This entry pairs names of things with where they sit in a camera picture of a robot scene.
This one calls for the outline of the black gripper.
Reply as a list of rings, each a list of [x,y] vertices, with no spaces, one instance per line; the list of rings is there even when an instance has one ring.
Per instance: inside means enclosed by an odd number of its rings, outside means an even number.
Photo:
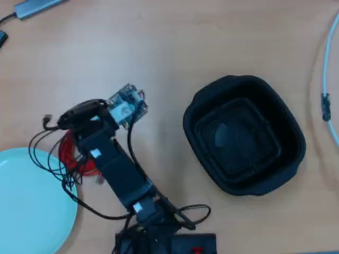
[[[108,104],[103,99],[91,99],[82,102],[67,110],[59,118],[60,128],[70,128],[70,133],[91,133],[102,127],[102,122],[107,127],[116,131],[119,125],[107,108]],[[100,120],[91,120],[98,116]]]

